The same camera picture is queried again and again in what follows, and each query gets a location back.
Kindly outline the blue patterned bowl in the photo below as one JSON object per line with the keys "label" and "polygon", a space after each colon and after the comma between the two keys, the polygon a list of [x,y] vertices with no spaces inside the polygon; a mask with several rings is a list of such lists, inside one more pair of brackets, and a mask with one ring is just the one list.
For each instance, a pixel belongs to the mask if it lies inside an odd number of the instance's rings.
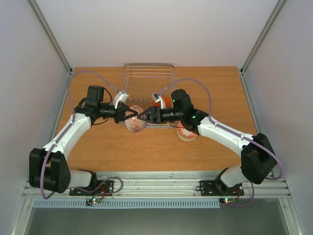
{"label": "blue patterned bowl", "polygon": [[[132,110],[137,111],[139,114],[144,111],[144,109],[138,105],[132,105],[130,108]],[[124,123],[124,127],[132,133],[138,133],[144,130],[146,125],[147,125],[147,122],[137,119],[136,116],[125,120],[125,123]]]}

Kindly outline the wire dish rack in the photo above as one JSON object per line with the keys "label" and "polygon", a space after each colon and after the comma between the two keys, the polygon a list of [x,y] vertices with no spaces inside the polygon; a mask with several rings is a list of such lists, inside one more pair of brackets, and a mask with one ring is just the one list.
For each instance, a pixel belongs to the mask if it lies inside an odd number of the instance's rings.
{"label": "wire dish rack", "polygon": [[138,113],[151,106],[160,106],[160,102],[154,103],[153,94],[161,92],[175,80],[175,67],[172,64],[126,64],[121,80],[121,90],[129,95],[126,105],[141,107]]}

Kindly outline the red patterned bowl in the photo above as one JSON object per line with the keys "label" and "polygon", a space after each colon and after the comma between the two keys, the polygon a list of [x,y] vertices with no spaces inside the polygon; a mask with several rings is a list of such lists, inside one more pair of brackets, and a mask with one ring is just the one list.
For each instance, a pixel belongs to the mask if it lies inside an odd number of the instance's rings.
{"label": "red patterned bowl", "polygon": [[185,129],[181,123],[181,121],[177,122],[177,128],[176,128],[177,133],[180,133],[181,135],[196,135],[194,132],[188,131],[187,129]]}

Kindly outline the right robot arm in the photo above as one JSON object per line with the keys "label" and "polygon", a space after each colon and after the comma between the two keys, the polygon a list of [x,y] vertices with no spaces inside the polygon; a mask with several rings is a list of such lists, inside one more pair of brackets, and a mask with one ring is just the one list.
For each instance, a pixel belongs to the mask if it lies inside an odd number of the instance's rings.
{"label": "right robot arm", "polygon": [[220,194],[227,194],[235,185],[244,182],[261,184],[277,165],[278,160],[264,134],[249,135],[218,122],[210,114],[194,108],[183,89],[173,91],[171,98],[171,108],[151,106],[137,118],[153,124],[180,121],[189,132],[210,138],[235,152],[241,163],[224,169],[215,179]]}

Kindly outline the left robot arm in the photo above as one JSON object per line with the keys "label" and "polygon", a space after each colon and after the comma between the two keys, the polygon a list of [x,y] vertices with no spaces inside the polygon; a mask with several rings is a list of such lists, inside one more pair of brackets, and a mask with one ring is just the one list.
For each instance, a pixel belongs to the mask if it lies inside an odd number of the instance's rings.
{"label": "left robot arm", "polygon": [[129,95],[125,91],[111,96],[110,102],[103,101],[105,92],[107,89],[102,86],[89,86],[87,96],[72,107],[72,115],[61,131],[44,147],[31,150],[29,184],[40,189],[43,199],[51,197],[45,191],[54,194],[81,188],[87,195],[98,191],[99,183],[93,172],[69,169],[67,159],[70,152],[98,119],[112,118],[115,123],[120,123],[138,114],[126,105]]}

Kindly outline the white bowl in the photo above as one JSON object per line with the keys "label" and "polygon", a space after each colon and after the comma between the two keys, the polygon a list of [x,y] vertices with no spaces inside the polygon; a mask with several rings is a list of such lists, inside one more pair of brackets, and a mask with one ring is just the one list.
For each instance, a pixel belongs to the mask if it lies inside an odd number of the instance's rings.
{"label": "white bowl", "polygon": [[177,133],[177,135],[183,141],[193,141],[197,137],[197,135],[186,136],[186,135],[181,135],[180,133]]}

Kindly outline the left circuit board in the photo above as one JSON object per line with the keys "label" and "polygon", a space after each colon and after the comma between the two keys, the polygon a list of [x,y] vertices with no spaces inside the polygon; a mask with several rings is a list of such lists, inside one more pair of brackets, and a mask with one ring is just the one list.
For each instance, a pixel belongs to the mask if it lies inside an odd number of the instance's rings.
{"label": "left circuit board", "polygon": [[96,204],[99,204],[102,200],[100,198],[93,198],[93,199],[87,199],[86,200],[86,206],[94,206]]}

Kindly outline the circuit board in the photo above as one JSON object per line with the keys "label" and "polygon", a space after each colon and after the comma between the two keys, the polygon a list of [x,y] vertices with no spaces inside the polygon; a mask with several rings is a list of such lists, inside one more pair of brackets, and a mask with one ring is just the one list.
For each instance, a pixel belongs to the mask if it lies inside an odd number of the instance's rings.
{"label": "circuit board", "polygon": [[238,198],[220,198],[220,203],[221,204],[233,204],[237,202],[239,199]]}
{"label": "circuit board", "polygon": [[93,199],[87,199],[86,200],[86,206],[94,206],[96,204],[99,204],[102,200],[100,198],[93,198]]}

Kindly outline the right circuit board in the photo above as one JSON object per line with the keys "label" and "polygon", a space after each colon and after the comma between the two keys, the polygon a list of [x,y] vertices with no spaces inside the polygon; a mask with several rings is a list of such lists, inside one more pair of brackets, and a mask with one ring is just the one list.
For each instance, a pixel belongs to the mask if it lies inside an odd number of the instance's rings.
{"label": "right circuit board", "polygon": [[220,198],[220,203],[221,204],[233,204],[237,202],[239,199],[238,198]]}

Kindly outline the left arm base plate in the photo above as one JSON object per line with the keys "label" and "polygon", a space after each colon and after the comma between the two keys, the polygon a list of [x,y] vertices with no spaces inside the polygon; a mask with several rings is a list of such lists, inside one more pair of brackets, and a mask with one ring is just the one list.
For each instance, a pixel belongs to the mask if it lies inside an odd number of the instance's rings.
{"label": "left arm base plate", "polygon": [[114,190],[114,181],[108,180],[104,184],[102,184],[97,190],[95,190],[99,185],[101,181],[97,181],[93,185],[89,185],[88,187],[84,187],[82,190],[73,188],[70,189],[69,195],[70,196],[94,196],[96,194],[103,194],[105,193],[105,196],[109,196],[110,193]]}

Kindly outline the aluminium rail frame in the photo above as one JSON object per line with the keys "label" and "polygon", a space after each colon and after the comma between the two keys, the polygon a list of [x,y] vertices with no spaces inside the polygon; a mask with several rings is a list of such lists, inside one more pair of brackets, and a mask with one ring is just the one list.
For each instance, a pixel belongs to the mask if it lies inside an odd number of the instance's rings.
{"label": "aluminium rail frame", "polygon": [[[104,181],[109,177],[119,177],[123,189],[114,194],[115,198],[200,198],[195,191],[201,180],[214,180],[220,171],[134,171],[134,172],[96,172],[97,179]],[[252,187],[243,183],[244,196],[250,198]],[[285,179],[277,181],[264,180],[254,184],[254,198],[291,198]],[[27,181],[22,197],[40,198],[40,190],[32,188]]]}

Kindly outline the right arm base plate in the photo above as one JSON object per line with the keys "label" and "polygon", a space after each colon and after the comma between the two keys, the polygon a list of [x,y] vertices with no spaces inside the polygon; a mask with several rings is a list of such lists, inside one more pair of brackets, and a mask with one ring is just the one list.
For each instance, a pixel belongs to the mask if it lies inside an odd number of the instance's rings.
{"label": "right arm base plate", "polygon": [[201,196],[244,196],[242,184],[237,184],[233,188],[226,189],[225,192],[219,191],[214,180],[201,180],[197,190]]}

